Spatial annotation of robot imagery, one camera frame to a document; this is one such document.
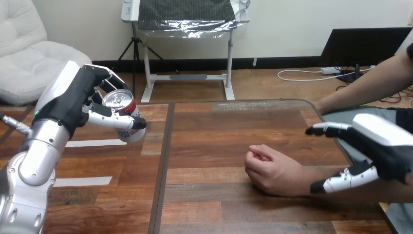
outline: white wall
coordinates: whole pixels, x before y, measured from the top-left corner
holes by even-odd
[[[116,60],[131,39],[131,25],[120,19],[123,0],[33,2],[49,40],[92,60]],[[252,0],[251,22],[234,33],[234,57],[319,56],[333,28],[407,26],[412,12],[412,0]],[[399,50],[412,42],[413,33]],[[149,46],[166,59],[227,56],[226,38],[153,38]],[[131,52],[125,59],[132,59]]]

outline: robotic arm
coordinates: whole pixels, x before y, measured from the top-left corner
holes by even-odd
[[[40,97],[32,128],[0,116],[27,135],[19,153],[0,169],[0,234],[41,233],[55,166],[76,128],[86,122],[123,129],[146,127],[143,118],[103,106],[96,86],[108,93],[128,89],[106,67],[86,64],[81,68],[70,61]]]
[[[353,124],[325,122],[310,127],[308,135],[345,140],[371,159],[312,184],[311,193],[332,193],[355,188],[378,178],[413,184],[413,135],[375,115],[358,114]]]

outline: monitor stand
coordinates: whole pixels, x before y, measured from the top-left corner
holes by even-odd
[[[342,76],[342,77],[337,77],[337,79],[342,80],[347,83],[353,83],[354,81],[356,81],[363,74],[360,72],[360,64],[356,64],[354,67],[355,67],[355,70],[353,74]]]

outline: baseboard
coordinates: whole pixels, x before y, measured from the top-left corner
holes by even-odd
[[[298,68],[298,67],[317,67],[319,66],[320,57],[282,57],[282,58],[258,58],[254,66],[254,59],[234,58],[232,60],[232,69],[281,69],[281,68]],[[109,67],[116,72],[132,72],[132,60],[109,60],[93,61],[93,64]],[[227,59],[177,59],[177,60],[151,60],[151,72],[169,72],[169,71],[220,71],[226,70]],[[136,72],[144,72],[145,66],[143,61],[138,61]]]

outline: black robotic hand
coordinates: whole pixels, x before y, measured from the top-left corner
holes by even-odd
[[[40,97],[33,123],[39,119],[53,119],[61,123],[72,138],[75,129],[86,122],[125,129],[143,129],[145,119],[134,116],[115,116],[115,111],[102,105],[97,86],[109,93],[127,89],[127,85],[110,69],[85,64],[77,66],[69,61],[59,77]]]
[[[368,157],[311,186],[312,193],[331,193],[358,187],[378,178],[411,184],[413,136],[397,125],[375,115],[358,114],[353,124],[318,123],[305,131],[308,135],[338,137]]]

